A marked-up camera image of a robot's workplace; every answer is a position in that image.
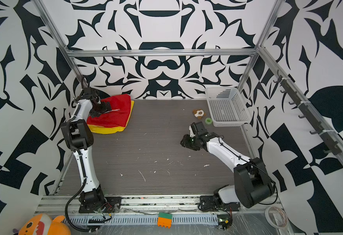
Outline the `red shorts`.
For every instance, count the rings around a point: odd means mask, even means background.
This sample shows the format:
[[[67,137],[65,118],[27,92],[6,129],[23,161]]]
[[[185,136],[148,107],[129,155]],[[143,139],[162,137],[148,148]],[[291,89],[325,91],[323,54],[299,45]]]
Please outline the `red shorts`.
[[[100,110],[99,117],[92,115],[87,119],[90,130],[94,133],[113,134],[124,131],[127,127],[134,101],[130,95],[117,95],[101,100],[101,105],[105,105],[106,111]]]

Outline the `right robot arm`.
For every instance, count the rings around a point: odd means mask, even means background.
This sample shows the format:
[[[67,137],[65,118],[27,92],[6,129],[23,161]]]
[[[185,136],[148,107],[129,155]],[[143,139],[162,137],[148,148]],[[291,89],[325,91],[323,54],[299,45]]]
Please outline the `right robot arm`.
[[[263,204],[264,200],[273,195],[278,195],[276,183],[268,175],[263,160],[241,154],[229,146],[222,136],[208,132],[202,122],[192,123],[189,131],[189,134],[183,136],[181,146],[194,151],[203,149],[216,156],[234,176],[233,185],[214,191],[212,206],[205,200],[201,202],[202,210],[223,209],[233,203],[251,208]]]

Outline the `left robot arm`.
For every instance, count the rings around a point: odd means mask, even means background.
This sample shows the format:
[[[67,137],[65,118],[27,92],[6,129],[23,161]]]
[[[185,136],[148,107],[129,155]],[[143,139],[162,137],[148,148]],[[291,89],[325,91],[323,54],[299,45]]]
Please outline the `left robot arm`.
[[[93,163],[94,136],[87,120],[99,117],[111,110],[109,103],[101,102],[98,90],[82,89],[74,100],[76,103],[72,116],[61,124],[66,146],[72,151],[78,165],[81,189],[78,191],[80,213],[90,213],[103,209],[107,202],[97,179]]]

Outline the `yellow shorts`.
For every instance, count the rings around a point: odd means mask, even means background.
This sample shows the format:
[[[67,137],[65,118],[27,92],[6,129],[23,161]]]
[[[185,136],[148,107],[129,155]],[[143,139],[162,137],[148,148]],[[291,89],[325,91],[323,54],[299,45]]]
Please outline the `yellow shorts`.
[[[89,117],[87,119],[89,129],[92,133],[104,135],[124,131],[129,123],[134,103],[133,100],[125,102],[115,101],[114,106],[120,109],[103,114],[98,118]]]

